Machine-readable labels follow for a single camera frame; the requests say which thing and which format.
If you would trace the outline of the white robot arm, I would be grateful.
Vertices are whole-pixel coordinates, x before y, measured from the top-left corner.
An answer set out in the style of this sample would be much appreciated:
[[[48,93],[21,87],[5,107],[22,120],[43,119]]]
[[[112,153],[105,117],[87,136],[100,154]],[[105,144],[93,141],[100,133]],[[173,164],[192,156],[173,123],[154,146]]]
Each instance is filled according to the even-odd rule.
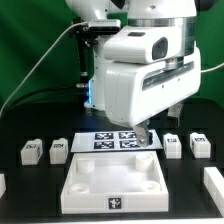
[[[93,47],[94,73],[87,108],[113,124],[131,127],[137,144],[150,144],[148,120],[179,109],[201,83],[195,41],[199,11],[217,0],[65,0],[83,21]]]

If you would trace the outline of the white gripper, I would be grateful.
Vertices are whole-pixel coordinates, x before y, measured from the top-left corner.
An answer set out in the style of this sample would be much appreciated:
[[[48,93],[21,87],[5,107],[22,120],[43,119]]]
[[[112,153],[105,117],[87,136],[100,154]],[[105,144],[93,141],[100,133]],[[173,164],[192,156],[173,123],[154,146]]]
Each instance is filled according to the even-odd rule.
[[[164,61],[149,65],[113,62],[105,75],[106,116],[114,124],[134,126],[137,144],[146,148],[150,133],[145,120],[170,107],[168,120],[177,128],[183,109],[180,101],[196,93],[200,82],[198,48],[184,58],[182,67],[170,71],[165,70]]]

